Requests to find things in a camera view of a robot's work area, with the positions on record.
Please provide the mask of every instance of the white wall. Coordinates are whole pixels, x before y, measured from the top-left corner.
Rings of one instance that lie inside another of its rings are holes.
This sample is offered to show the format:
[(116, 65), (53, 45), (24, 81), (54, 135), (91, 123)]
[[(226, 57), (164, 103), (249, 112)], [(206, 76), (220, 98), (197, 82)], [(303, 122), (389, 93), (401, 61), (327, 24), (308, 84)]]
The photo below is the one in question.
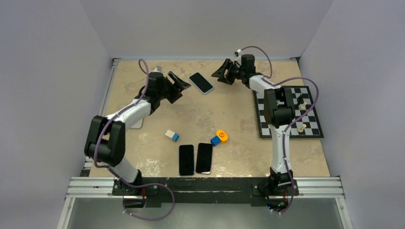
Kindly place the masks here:
[(301, 58), (355, 228), (405, 228), (405, 2), (334, 0)]
[(248, 45), (272, 58), (301, 56), (332, 2), (81, 1), (110, 56), (147, 59), (223, 59)]
[(0, 228), (56, 228), (111, 60), (79, 0), (0, 7)]

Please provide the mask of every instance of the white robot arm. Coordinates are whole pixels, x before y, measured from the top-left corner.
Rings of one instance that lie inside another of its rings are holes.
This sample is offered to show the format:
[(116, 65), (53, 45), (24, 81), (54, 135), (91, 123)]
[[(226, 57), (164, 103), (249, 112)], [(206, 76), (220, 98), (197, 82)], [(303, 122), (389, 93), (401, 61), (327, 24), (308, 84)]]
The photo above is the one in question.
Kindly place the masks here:
[(153, 72), (149, 73), (148, 88), (141, 99), (143, 87), (138, 96), (121, 110), (106, 117), (95, 116), (87, 135), (85, 155), (94, 158), (97, 140), (102, 129), (110, 121), (111, 124), (104, 133), (109, 134), (109, 139), (101, 140), (98, 146), (97, 161), (108, 164), (112, 171), (125, 181), (134, 185), (141, 184), (141, 172), (133, 167), (125, 157), (125, 132), (139, 120), (151, 115), (160, 106), (161, 100), (167, 99), (170, 103), (174, 103), (182, 97), (181, 92), (191, 86), (172, 72), (169, 72), (168, 75), (174, 83), (164, 77), (158, 68), (155, 68)]
[(273, 159), (268, 178), (268, 189), (283, 189), (291, 186), (291, 163), (289, 156), (289, 136), (286, 129), (295, 117), (291, 88), (284, 88), (264, 78), (256, 72), (255, 57), (251, 54), (237, 55), (234, 61), (226, 59), (223, 65), (212, 74), (219, 82), (232, 85), (236, 79), (264, 97), (264, 116), (269, 124), (273, 140)]

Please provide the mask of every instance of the chessboard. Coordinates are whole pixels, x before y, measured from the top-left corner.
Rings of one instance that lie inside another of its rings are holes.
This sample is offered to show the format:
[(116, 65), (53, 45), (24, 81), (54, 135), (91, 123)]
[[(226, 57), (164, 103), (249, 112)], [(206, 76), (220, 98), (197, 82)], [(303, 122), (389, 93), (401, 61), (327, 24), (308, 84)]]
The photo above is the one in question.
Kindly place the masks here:
[[(308, 86), (284, 86), (290, 87), (292, 90), (294, 105), (295, 105), (295, 118), (303, 115), (307, 109), (309, 109), (313, 103), (311, 92)], [(264, 98), (260, 96), (257, 92), (253, 91), (255, 97), (255, 107), (257, 116), (257, 127), (259, 129), (260, 138), (271, 138), (270, 128), (265, 121), (264, 117)], [(302, 99), (306, 103), (305, 109), (297, 105), (298, 99)], [(299, 128), (306, 125), (306, 128), (300, 132)], [(316, 109), (310, 111), (306, 116), (304, 116), (300, 121), (294, 123), (291, 127), (290, 138), (323, 138), (322, 128), (319, 123), (318, 115)]]

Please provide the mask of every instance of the phone screen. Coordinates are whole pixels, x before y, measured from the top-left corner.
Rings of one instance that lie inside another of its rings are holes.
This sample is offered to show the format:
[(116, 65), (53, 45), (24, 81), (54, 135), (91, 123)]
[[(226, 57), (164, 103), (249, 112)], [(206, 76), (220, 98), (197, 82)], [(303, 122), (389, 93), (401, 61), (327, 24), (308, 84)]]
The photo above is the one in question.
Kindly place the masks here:
[(199, 143), (197, 150), (197, 165), (195, 171), (197, 173), (211, 172), (211, 162), (213, 158), (213, 145), (208, 143)]
[(208, 93), (214, 87), (208, 82), (207, 79), (204, 78), (200, 73), (195, 73), (194, 75), (190, 76), (190, 81), (194, 86), (198, 88), (203, 94)]
[(179, 171), (180, 176), (194, 175), (194, 146), (179, 146)]

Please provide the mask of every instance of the blue cube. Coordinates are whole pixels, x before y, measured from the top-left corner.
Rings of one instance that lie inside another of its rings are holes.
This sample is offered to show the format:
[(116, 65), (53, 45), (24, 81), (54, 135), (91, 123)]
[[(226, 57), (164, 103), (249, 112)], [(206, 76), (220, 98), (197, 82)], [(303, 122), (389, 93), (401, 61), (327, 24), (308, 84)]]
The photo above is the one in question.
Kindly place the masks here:
[(174, 142), (177, 142), (177, 140), (179, 139), (179, 137), (180, 137), (180, 136), (175, 133), (171, 139), (172, 139)]
[(219, 139), (218, 136), (215, 136), (215, 137), (213, 137), (213, 138), (211, 139), (211, 144), (212, 144), (213, 146), (217, 146), (219, 143), (221, 143), (221, 140)]

